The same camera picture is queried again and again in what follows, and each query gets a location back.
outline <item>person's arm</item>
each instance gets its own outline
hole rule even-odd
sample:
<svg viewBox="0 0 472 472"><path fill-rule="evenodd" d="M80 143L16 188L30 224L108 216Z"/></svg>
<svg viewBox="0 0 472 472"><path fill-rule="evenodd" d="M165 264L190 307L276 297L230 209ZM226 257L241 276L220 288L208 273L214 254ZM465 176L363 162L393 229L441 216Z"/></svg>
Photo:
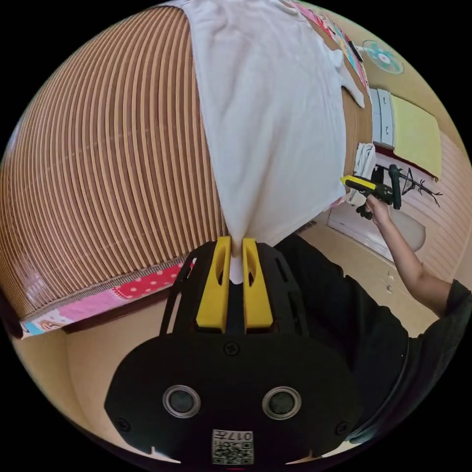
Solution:
<svg viewBox="0 0 472 472"><path fill-rule="evenodd" d="M388 206L369 195L367 209L384 238L405 287L412 297L437 316L444 316L451 284L433 276L416 257L413 250L390 218Z"/></svg>

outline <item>pink bedsheet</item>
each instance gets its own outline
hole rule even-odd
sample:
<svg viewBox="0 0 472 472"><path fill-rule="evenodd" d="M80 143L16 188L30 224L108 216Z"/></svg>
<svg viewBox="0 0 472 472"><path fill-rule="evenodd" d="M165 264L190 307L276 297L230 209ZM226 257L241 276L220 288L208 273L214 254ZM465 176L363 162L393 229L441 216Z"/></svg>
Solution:
<svg viewBox="0 0 472 472"><path fill-rule="evenodd" d="M21 322L23 338L62 328L163 290L173 284L182 265L177 264L165 270L138 277L132 282L118 285L69 305L55 308L37 317L23 320Z"/></svg>

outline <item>yellow towel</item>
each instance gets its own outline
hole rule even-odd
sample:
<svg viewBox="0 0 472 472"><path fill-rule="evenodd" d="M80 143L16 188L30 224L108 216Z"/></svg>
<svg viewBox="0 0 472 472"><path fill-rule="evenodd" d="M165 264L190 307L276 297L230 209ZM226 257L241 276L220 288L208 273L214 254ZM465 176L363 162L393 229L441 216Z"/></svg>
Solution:
<svg viewBox="0 0 472 472"><path fill-rule="evenodd" d="M441 138L436 118L392 96L395 154L431 175L441 177Z"/></svg>

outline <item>camera lens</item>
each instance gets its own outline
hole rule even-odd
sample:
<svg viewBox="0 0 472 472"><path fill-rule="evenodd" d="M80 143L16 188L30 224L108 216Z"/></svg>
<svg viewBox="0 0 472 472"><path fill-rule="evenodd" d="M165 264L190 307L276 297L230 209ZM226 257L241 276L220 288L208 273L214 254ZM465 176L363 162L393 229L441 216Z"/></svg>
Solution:
<svg viewBox="0 0 472 472"><path fill-rule="evenodd" d="M164 408L176 418L191 418L200 410L198 393L186 385L174 385L163 396Z"/></svg>
<svg viewBox="0 0 472 472"><path fill-rule="evenodd" d="M176 390L172 392L169 397L169 405L179 413L187 413L189 412L195 402L193 400L192 395L185 390Z"/></svg>
<svg viewBox="0 0 472 472"><path fill-rule="evenodd" d="M290 387L276 387L262 400L264 413L272 419L288 419L296 415L301 406L299 393Z"/></svg>

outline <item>person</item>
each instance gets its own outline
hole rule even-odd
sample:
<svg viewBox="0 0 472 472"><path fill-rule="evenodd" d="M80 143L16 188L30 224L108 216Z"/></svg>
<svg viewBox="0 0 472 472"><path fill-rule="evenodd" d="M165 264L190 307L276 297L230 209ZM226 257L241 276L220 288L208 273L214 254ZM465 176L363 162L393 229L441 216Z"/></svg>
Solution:
<svg viewBox="0 0 472 472"><path fill-rule="evenodd" d="M430 274L390 218L388 206L373 196L367 209L382 234L398 273L412 297L438 319L416 338L379 306L361 285L344 276L300 236L276 245L302 292L310 336L345 359L360 394L363 414L348 437L363 443L390 431L424 399L449 364L472 311L472 294L457 280Z"/></svg>

